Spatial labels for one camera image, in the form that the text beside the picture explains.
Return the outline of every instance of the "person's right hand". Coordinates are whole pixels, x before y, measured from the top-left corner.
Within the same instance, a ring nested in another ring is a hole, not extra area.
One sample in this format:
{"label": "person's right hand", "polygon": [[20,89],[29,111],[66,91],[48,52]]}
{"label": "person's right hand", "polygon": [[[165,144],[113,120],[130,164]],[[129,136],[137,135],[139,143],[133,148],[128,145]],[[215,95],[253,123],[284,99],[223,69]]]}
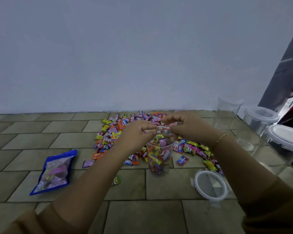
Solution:
{"label": "person's right hand", "polygon": [[214,146],[219,137],[222,136],[220,131],[191,112],[175,112],[165,116],[161,121],[165,125],[173,122],[183,122],[176,126],[170,126],[171,132],[181,135],[187,140],[201,143],[210,148]]}

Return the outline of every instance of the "brown sleeve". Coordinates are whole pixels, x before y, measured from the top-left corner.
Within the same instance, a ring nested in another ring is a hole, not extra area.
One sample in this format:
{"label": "brown sleeve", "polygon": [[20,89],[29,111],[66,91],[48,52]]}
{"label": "brown sleeve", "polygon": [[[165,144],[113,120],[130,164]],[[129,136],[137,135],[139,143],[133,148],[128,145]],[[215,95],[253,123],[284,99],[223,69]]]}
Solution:
{"label": "brown sleeve", "polygon": [[293,189],[280,178],[257,201],[240,205],[247,234],[293,233]]}
{"label": "brown sleeve", "polygon": [[27,211],[19,216],[3,232],[3,234],[34,233],[34,234],[75,234],[84,233],[65,222],[54,210],[52,204],[48,205],[38,215],[34,211]]}

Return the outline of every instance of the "blue zip pouch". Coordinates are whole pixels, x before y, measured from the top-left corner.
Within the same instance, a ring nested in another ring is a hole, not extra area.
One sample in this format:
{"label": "blue zip pouch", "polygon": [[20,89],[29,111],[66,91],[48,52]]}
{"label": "blue zip pouch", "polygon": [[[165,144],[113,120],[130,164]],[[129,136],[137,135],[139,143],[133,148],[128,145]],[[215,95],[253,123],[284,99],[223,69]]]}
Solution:
{"label": "blue zip pouch", "polygon": [[37,195],[69,185],[71,162],[75,156],[77,149],[47,157],[38,184],[29,195]]}

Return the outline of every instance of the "bracelet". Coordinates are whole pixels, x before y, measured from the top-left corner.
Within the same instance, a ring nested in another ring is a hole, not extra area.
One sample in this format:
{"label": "bracelet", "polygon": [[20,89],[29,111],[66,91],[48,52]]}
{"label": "bracelet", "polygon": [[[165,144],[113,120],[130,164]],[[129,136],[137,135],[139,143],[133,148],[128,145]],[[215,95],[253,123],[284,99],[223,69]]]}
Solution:
{"label": "bracelet", "polygon": [[213,151],[214,149],[215,149],[215,147],[216,147],[216,145],[218,144],[218,142],[223,138],[223,137],[225,137],[226,136],[226,134],[223,134],[221,137],[219,137],[219,139],[216,141],[216,143],[214,144],[214,146],[213,146],[213,148],[211,149],[211,151]]}

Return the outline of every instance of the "wall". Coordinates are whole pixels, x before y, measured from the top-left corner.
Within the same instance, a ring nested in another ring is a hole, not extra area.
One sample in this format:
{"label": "wall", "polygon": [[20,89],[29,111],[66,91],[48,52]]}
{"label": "wall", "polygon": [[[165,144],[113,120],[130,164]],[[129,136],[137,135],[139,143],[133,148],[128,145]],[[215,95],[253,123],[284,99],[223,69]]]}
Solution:
{"label": "wall", "polygon": [[0,113],[257,105],[293,0],[0,0]]}

